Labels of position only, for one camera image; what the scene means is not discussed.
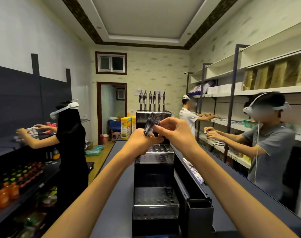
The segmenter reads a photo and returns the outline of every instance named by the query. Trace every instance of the black hair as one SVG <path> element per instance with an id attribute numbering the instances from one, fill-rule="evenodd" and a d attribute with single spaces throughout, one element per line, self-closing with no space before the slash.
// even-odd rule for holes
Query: black hair
<path id="1" fill-rule="evenodd" d="M 190 99 L 194 99 L 193 96 L 189 95 L 189 94 L 186 94 Z M 187 104 L 188 101 L 190 101 L 190 99 L 187 99 L 187 98 L 183 98 L 181 101 L 183 102 L 183 105 Z"/>
<path id="2" fill-rule="evenodd" d="M 63 101 L 56 106 L 56 109 L 59 110 L 61 108 L 67 107 L 71 101 Z M 84 127 L 81 124 L 80 114 L 77 109 L 67 109 L 64 110 L 58 115 L 58 129 L 57 133 L 60 132 L 71 132 L 77 126 Z"/>
<path id="3" fill-rule="evenodd" d="M 268 106 L 268 107 L 280 107 L 283 106 L 285 103 L 285 96 L 279 92 L 270 92 L 270 93 L 258 93 L 255 96 L 252 97 L 252 99 L 248 102 L 249 106 L 251 102 L 255 100 L 252 106 Z"/>

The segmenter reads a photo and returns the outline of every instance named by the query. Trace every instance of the man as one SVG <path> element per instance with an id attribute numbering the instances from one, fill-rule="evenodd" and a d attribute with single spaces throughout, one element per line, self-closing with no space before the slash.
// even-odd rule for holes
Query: man
<path id="1" fill-rule="evenodd" d="M 194 97 L 189 94 L 183 96 L 182 102 L 183 102 L 183 108 L 179 112 L 179 117 L 180 119 L 183 119 L 187 122 L 194 136 L 196 136 L 195 134 L 196 120 L 209 121 L 212 118 L 218 117 L 216 115 L 212 115 L 211 113 L 202 113 L 196 115 L 193 112 L 190 112 L 189 110 L 195 108 L 197 106 L 197 103 L 194 101 Z"/>
<path id="2" fill-rule="evenodd" d="M 281 122 L 281 112 L 288 107 L 281 93 L 259 93 L 243 109 L 258 123 L 255 128 L 241 135 L 204 128 L 208 139 L 224 142 L 251 157 L 248 179 L 276 200 L 283 194 L 283 173 L 295 141 L 294 132 Z"/>

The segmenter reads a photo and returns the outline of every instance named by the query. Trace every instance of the recessed ceiling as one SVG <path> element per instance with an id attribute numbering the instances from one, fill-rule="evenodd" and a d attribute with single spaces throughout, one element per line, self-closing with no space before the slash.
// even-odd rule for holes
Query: recessed ceiling
<path id="1" fill-rule="evenodd" d="M 179 39 L 204 0 L 92 0 L 109 35 Z"/>

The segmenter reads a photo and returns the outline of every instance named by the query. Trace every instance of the person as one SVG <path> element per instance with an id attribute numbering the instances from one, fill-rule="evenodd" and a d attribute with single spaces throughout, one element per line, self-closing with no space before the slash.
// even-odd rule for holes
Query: person
<path id="1" fill-rule="evenodd" d="M 160 137 L 152 135 L 148 138 L 143 129 L 136 129 L 123 148 L 42 238 L 88 238 L 125 169 L 151 145 L 163 142 L 162 136 L 195 165 L 242 237 L 298 237 L 199 146 L 186 121 L 169 117 L 159 126 L 154 125 L 154 130 Z"/>
<path id="2" fill-rule="evenodd" d="M 194 97 L 189 94 L 183 96 L 182 102 L 183 107 L 179 112 L 179 118 L 187 122 L 193 136 L 196 136 L 195 122 L 197 120 L 210 121 L 211 119 L 218 117 L 217 115 L 213 115 L 209 112 L 196 115 L 193 112 L 189 111 L 197 106 L 197 103 L 194 101 Z"/>
<path id="3" fill-rule="evenodd" d="M 208 139 L 224 142 L 251 157 L 248 179 L 276 200 L 283 194 L 283 173 L 295 141 L 294 132 L 281 121 L 281 112 L 285 108 L 288 104 L 283 94 L 259 93 L 244 108 L 258 123 L 255 128 L 240 135 L 204 128 Z"/>
<path id="4" fill-rule="evenodd" d="M 77 100 L 64 101 L 57 105 L 56 112 L 50 114 L 58 119 L 58 128 L 37 124 L 38 128 L 45 128 L 56 134 L 42 140 L 36 140 L 28 135 L 24 128 L 17 130 L 24 142 L 31 148 L 44 148 L 57 145 L 61 164 L 58 179 L 55 212 L 51 219 L 60 216 L 72 202 L 87 188 L 89 183 L 89 169 L 85 159 L 85 129 L 81 124 Z"/>

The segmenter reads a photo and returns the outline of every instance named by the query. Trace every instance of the ceiling trim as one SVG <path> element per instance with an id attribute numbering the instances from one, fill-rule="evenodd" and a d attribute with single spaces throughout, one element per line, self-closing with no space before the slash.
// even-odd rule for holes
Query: ceiling trim
<path id="1" fill-rule="evenodd" d="M 62 1 L 65 3 L 70 12 L 74 15 L 74 17 L 81 24 L 81 26 L 84 28 L 84 30 L 87 32 L 87 34 L 95 44 L 189 50 L 236 3 L 237 0 L 221 0 L 184 46 L 103 41 L 78 0 Z"/>

